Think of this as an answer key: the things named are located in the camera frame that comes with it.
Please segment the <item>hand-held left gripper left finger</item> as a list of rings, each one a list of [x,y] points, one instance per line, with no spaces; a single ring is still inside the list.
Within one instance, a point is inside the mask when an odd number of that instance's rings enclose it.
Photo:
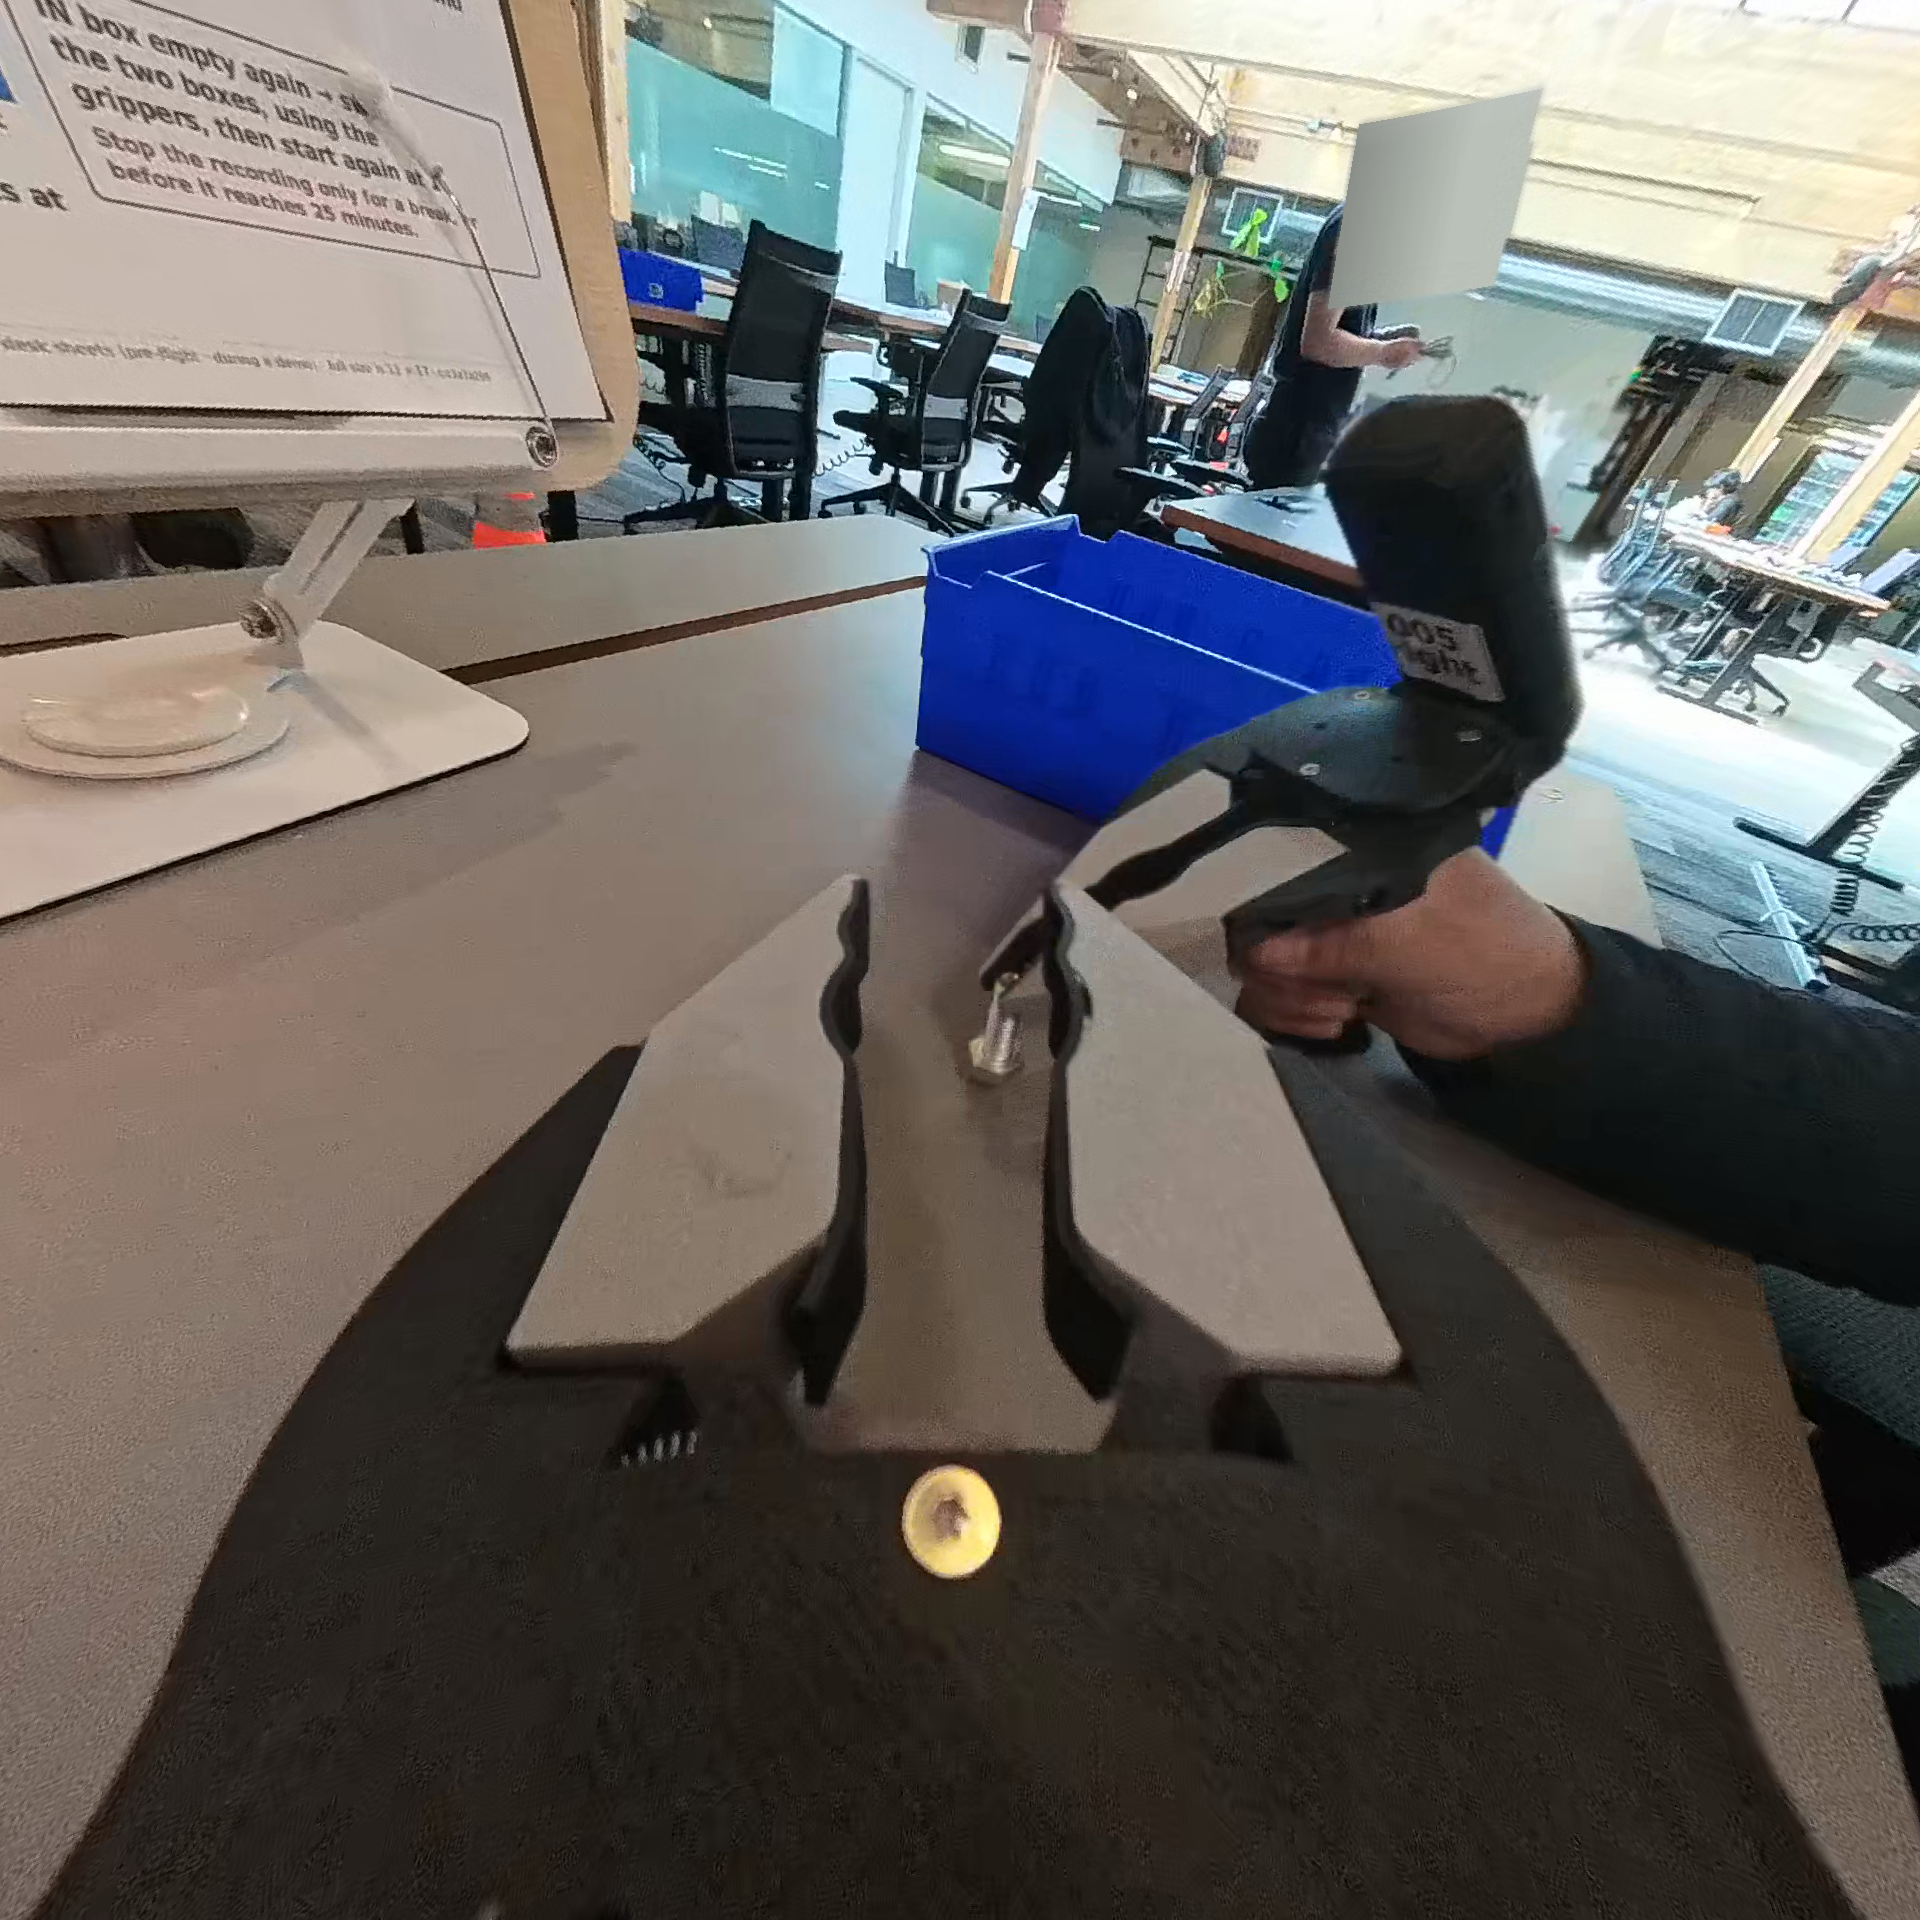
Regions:
[[[870,884],[838,878],[656,1022],[508,1355],[822,1406],[865,1304]]]

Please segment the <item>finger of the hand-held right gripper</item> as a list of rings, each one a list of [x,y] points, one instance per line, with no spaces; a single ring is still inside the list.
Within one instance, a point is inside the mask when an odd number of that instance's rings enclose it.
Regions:
[[[977,987],[987,993],[999,976],[1012,971],[1008,950],[1031,929],[1041,929],[1041,905],[1052,884],[1065,883],[1086,891],[1124,859],[1163,848],[1217,811],[1217,807],[1132,807],[1095,827],[1088,844],[1040,883],[1033,904],[1019,911],[993,947],[980,954]],[[1168,887],[1119,904],[1112,915],[1148,944],[1175,958],[1179,968],[1220,982],[1217,924],[1223,918],[1335,857],[1336,839],[1328,833],[1308,826],[1262,826],[1198,857]]]

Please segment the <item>black jacket on chair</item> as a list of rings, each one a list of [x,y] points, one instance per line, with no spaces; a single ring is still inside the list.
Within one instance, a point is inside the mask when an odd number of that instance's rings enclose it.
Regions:
[[[1071,291],[1024,385],[1012,498],[1031,510],[1062,478],[1061,515],[1108,540],[1135,528],[1149,490],[1148,335],[1128,307]]]

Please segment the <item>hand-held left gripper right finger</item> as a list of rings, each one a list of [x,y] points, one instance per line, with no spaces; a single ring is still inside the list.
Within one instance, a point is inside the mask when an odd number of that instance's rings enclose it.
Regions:
[[[1400,1343],[1257,1034],[1088,891],[1041,913],[1046,1336],[1092,1401],[1380,1380]]]

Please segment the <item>person's right hand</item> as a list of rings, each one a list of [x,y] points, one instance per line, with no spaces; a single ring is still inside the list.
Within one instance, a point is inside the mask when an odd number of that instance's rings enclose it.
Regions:
[[[1589,961],[1573,929],[1471,848],[1387,915],[1276,932],[1235,962],[1236,1016],[1283,1040],[1380,1028],[1468,1063],[1573,1022]]]

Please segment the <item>wooden edged office desk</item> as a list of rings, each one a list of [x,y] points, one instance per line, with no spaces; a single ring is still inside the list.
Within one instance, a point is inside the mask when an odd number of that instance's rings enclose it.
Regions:
[[[1792,706],[1765,673],[1767,660],[1815,663],[1843,633],[1893,611],[1884,592],[1781,547],[1708,532],[1670,535],[1668,547],[1708,569],[1717,592],[1686,652],[1661,665],[1649,686],[1667,700],[1748,728]]]
[[[704,295],[692,310],[631,300],[631,327],[637,337],[648,339],[677,337],[683,342],[715,343],[727,331],[733,295],[733,276],[704,274]],[[880,352],[893,346],[936,346],[951,318],[941,310],[864,304],[836,297],[822,335],[822,352]]]
[[[1213,492],[1169,498],[1159,524],[1176,544],[1262,578],[1359,608],[1366,592],[1332,508],[1320,490]]]

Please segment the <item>black mesh office chair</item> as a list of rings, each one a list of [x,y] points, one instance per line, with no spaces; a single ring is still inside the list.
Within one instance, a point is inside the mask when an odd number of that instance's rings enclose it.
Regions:
[[[1761,1267],[1789,1377],[1918,1448],[1918,1310]]]

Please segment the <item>green leafy plant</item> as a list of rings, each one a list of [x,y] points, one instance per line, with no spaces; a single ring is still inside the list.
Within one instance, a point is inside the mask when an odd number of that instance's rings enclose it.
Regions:
[[[1280,234],[1277,219],[1277,203],[1254,203],[1232,230],[1227,247],[1229,265],[1223,268],[1223,273],[1229,276],[1239,274],[1240,280],[1259,273],[1271,302],[1277,310],[1284,310],[1295,282],[1295,268],[1284,250],[1284,236]]]

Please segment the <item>white metal stand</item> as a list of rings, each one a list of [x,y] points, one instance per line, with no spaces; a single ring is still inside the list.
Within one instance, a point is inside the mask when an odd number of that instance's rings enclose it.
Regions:
[[[508,706],[344,625],[421,495],[543,475],[549,414],[238,416],[4,407],[8,512],[318,503],[239,612],[4,652],[4,921],[517,752]]]

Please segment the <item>person's right forearm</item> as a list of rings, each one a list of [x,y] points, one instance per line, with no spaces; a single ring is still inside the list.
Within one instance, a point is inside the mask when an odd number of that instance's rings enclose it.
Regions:
[[[1918,1025],[1565,919],[1587,970],[1541,1040],[1445,1063],[1457,1124],[1757,1265],[1918,1306]]]

